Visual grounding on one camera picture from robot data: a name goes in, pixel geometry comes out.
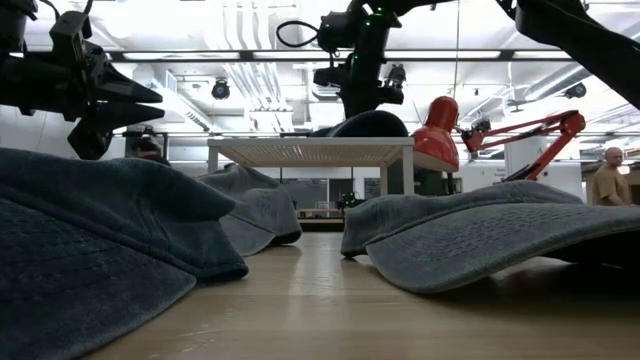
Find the shelf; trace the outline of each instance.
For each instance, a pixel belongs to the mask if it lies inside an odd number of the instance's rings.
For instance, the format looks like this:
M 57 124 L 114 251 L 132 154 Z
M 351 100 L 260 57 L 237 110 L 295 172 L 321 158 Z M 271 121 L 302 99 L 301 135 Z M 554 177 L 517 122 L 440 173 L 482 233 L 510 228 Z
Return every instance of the shelf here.
M 402 155 L 413 138 L 210 139 L 209 147 L 248 167 L 377 167 Z

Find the bald man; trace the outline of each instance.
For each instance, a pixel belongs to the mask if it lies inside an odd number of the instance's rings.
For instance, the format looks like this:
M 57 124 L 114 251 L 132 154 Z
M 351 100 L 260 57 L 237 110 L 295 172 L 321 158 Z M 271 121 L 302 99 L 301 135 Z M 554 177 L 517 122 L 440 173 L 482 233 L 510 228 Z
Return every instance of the bald man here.
M 612 147 L 604 153 L 606 164 L 593 176 L 591 199 L 595 205 L 632 206 L 629 184 L 618 167 L 622 165 L 622 150 Z

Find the baseball cap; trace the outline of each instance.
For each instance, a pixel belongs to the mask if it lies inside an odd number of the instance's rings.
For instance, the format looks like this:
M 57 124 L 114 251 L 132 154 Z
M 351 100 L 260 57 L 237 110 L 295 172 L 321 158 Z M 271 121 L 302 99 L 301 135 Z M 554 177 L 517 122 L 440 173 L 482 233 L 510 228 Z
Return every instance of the baseball cap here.
M 0 358 L 74 358 L 248 269 L 231 199 L 166 166 L 0 149 Z
M 239 165 L 198 180 L 235 202 L 220 224 L 242 256 L 254 255 L 269 245 L 294 243 L 302 235 L 293 201 L 276 180 Z
M 640 209 L 585 205 L 533 181 L 444 197 L 390 195 L 352 209 L 341 253 L 391 283 L 437 293 L 535 256 L 638 268 Z

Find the table leg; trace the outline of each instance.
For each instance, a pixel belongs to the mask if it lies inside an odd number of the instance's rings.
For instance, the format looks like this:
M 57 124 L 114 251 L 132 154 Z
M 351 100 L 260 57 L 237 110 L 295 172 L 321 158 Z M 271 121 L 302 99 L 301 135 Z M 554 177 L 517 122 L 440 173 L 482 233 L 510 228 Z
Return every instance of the table leg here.
M 213 174 L 216 171 L 218 171 L 218 148 L 215 146 L 210 146 L 208 173 Z
M 389 177 L 387 176 L 387 164 L 380 164 L 380 196 L 389 194 Z
M 413 195 L 413 146 L 402 147 L 402 183 L 404 185 L 404 194 Z

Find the man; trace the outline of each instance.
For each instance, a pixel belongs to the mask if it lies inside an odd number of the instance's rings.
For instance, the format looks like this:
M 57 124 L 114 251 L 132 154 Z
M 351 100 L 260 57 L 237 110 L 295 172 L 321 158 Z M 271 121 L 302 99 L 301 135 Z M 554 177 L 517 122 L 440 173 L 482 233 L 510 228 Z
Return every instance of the man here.
M 612 147 L 604 153 L 607 163 L 602 165 L 593 176 L 591 188 L 592 201 L 595 205 L 633 206 L 629 184 L 618 167 L 622 165 L 622 150 Z
M 139 159 L 151 160 L 171 167 L 171 164 L 162 157 L 162 149 L 160 149 L 160 146 L 154 143 L 149 137 L 135 140 L 131 146 L 131 150 L 135 151 L 134 156 Z

